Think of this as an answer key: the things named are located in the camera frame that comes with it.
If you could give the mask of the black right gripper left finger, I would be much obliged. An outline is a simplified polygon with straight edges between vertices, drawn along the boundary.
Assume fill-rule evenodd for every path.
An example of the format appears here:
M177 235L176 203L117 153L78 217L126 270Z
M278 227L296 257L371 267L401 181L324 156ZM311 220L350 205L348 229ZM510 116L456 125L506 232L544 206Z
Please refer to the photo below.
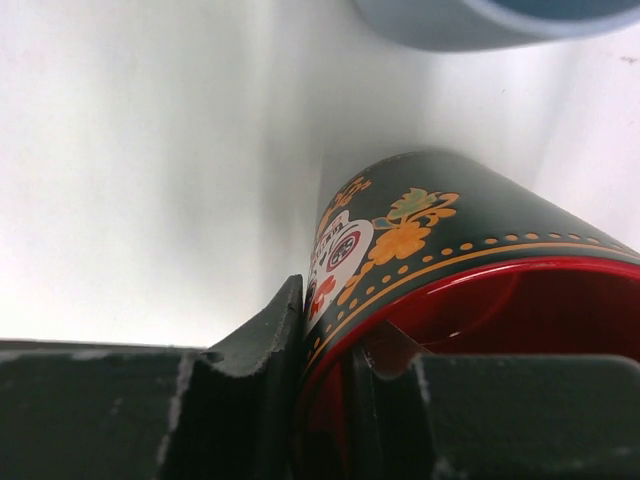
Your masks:
M5 479L283 479L303 281L207 349L1 344Z

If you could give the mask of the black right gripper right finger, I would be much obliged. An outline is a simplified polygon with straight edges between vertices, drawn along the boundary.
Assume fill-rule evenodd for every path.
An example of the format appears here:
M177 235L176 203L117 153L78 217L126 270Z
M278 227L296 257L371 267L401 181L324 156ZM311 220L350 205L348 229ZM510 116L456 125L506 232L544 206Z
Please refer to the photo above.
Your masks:
M352 357L358 479L635 479L639 366L618 356Z

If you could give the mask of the dark mug red interior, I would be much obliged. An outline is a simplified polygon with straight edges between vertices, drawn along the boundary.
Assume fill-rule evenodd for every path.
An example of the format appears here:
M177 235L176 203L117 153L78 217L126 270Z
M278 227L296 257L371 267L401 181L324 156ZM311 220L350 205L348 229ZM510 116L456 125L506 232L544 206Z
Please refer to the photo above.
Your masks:
M618 356L639 366L639 256L478 163L408 153L323 213L293 437L298 479L351 470L352 357Z

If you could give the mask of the light blue plastic cup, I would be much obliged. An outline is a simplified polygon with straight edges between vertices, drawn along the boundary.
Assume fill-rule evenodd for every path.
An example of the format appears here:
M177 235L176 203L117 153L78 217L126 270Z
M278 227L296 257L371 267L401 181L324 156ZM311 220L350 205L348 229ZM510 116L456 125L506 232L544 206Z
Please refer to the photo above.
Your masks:
M637 1L354 3L381 36L431 52L472 52L606 34L639 22Z

